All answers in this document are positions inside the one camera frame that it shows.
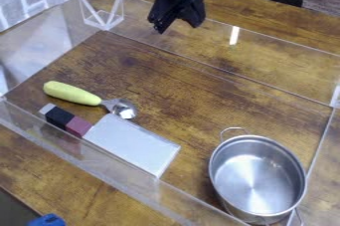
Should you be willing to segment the stainless steel pot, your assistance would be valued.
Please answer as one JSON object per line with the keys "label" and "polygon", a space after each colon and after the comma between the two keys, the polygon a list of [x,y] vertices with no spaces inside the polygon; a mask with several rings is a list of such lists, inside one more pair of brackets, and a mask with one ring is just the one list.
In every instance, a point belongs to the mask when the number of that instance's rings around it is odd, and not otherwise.
{"label": "stainless steel pot", "polygon": [[220,132],[208,177],[225,211],[253,225],[280,222],[307,192],[305,170],[293,152],[241,127]]}

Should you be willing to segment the blue object at bottom edge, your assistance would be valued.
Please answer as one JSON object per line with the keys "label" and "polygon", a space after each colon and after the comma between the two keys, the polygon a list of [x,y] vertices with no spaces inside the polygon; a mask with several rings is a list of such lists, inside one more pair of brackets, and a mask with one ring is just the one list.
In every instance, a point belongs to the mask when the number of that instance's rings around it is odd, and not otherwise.
{"label": "blue object at bottom edge", "polygon": [[67,226],[67,223],[60,216],[51,213],[31,220],[27,226]]}

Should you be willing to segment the toy cleaver knife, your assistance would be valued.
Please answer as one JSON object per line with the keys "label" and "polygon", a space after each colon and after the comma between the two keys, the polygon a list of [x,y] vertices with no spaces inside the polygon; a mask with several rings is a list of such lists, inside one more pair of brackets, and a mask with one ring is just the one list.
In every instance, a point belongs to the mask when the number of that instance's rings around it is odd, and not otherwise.
{"label": "toy cleaver knife", "polygon": [[45,104],[39,114],[53,126],[89,141],[155,177],[163,176],[179,153],[179,144],[112,113],[96,124],[53,104]]}

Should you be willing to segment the spoon with yellow-green handle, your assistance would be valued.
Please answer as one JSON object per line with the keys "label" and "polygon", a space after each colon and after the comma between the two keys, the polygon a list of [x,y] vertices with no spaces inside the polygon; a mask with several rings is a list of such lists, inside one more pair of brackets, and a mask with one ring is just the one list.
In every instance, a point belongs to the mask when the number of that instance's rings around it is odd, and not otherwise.
{"label": "spoon with yellow-green handle", "polygon": [[109,113],[124,119],[132,119],[137,116],[137,108],[129,100],[104,100],[91,92],[57,81],[47,82],[43,90],[48,96],[64,101],[92,107],[103,106]]}

